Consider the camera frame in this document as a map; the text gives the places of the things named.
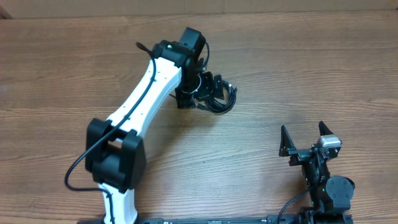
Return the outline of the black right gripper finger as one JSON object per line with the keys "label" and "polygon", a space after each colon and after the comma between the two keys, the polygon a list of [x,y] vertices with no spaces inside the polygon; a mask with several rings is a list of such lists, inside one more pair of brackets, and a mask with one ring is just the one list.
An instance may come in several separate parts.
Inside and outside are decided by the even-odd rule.
{"label": "black right gripper finger", "polygon": [[326,136],[326,135],[333,134],[333,132],[327,127],[327,125],[323,121],[320,121],[318,123],[318,128],[319,128],[320,136]]}
{"label": "black right gripper finger", "polygon": [[295,150],[295,145],[290,137],[287,128],[282,125],[281,126],[281,140],[280,140],[280,149],[279,156],[287,157],[290,156],[290,153]]}

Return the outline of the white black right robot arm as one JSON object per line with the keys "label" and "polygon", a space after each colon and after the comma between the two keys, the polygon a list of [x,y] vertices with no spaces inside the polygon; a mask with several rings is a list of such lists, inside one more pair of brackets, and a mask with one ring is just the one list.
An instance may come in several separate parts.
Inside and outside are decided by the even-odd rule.
{"label": "white black right robot arm", "polygon": [[332,176],[327,162],[338,157],[343,142],[323,121],[318,124],[320,137],[307,149],[297,149],[285,126],[281,126],[279,156],[288,157],[290,166],[300,166],[306,179],[314,209],[324,214],[339,214],[351,208],[354,182],[340,175]]}

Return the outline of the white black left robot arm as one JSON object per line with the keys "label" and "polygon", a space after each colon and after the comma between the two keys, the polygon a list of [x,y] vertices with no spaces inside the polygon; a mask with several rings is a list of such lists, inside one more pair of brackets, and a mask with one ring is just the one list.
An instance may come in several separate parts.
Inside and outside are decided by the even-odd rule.
{"label": "white black left robot arm", "polygon": [[127,100],[104,121],[93,119],[86,136],[85,168],[98,183],[105,214],[98,223],[138,223],[134,189],[146,169],[144,138],[151,121],[171,92],[180,109],[203,108],[231,90],[221,75],[206,71],[200,56],[208,42],[187,27],[180,40],[163,40],[149,50],[149,66]]}

